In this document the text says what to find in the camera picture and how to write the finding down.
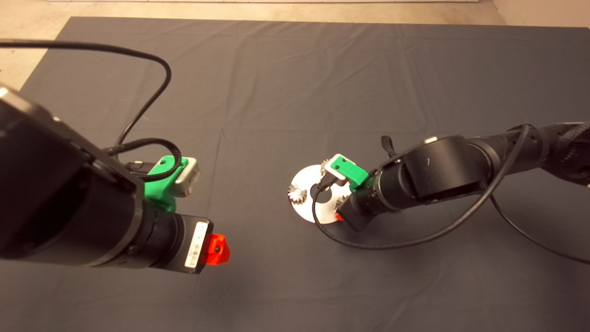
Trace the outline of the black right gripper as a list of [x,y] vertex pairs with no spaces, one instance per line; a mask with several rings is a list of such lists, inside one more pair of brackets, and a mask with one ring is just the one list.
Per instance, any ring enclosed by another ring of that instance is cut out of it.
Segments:
[[337,221],[345,223],[354,231],[364,231],[369,223],[381,212],[381,203],[372,198],[349,196],[335,212]]

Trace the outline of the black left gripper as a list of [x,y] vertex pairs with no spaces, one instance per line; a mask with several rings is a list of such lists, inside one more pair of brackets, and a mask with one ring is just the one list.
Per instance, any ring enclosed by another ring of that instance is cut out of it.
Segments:
[[199,274],[207,265],[219,266],[230,260],[224,235],[212,234],[214,224],[206,217],[175,214],[178,231],[167,258],[167,269],[176,273]]

